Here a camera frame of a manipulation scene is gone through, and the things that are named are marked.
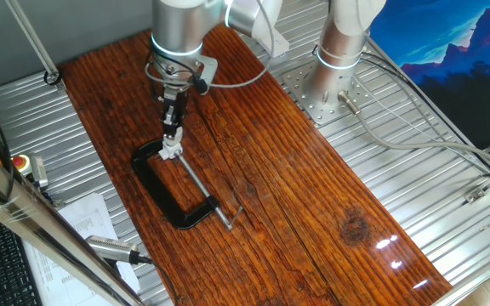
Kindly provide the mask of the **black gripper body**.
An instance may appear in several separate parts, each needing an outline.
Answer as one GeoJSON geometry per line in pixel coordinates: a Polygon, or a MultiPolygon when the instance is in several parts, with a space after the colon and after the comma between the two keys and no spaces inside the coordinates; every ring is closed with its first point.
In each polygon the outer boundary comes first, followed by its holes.
{"type": "Polygon", "coordinates": [[[176,110],[184,110],[188,101],[188,86],[164,85],[163,86],[163,109],[168,110],[170,106],[176,110]]]}

